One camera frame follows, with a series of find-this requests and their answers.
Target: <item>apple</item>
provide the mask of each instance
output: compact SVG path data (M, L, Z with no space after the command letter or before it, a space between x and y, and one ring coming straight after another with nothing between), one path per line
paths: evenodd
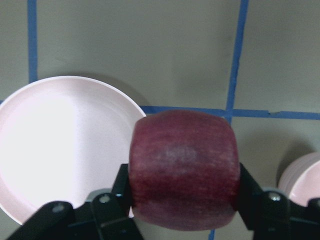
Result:
M134 216L181 231L216 229L236 212L240 163L218 116L168 110L138 120L129 166Z

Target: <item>apple skin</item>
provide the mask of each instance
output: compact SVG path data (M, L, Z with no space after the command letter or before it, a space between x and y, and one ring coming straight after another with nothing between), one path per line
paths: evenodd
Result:
M218 116L169 110L137 121L129 154L134 216L180 231L217 229L236 212L234 132Z

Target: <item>bolt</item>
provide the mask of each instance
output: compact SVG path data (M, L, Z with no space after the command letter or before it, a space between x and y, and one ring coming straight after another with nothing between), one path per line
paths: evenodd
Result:
M99 198L99 202L102 204L106 204L109 201L110 201L110 197L107 194L105 194Z
M281 196L277 192L274 192L274 191L269 192L268 196L272 201L275 201L275 202L278 202L281 200Z
M58 203L52 208L52 212L57 214L62 212L64 209L65 209L65 206L62 203Z

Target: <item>silver screw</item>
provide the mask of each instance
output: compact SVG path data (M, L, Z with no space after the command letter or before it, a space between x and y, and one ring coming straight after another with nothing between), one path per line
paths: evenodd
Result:
M269 192L269 198L272 201L275 201L275 202L278 202L278 201L281 200L281 196L278 193L274 192L274 191Z
M108 195L103 195L99 198L99 202L105 204L110 201L110 197Z
M52 212L56 214L56 213L62 212L64 209L65 209L65 206L61 203L58 203L52 208Z

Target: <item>red apple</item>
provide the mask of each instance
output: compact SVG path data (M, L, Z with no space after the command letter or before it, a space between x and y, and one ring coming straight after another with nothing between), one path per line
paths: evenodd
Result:
M144 117L132 137L129 181L137 218L182 231L220 228L236 212L234 132L223 118L199 111Z

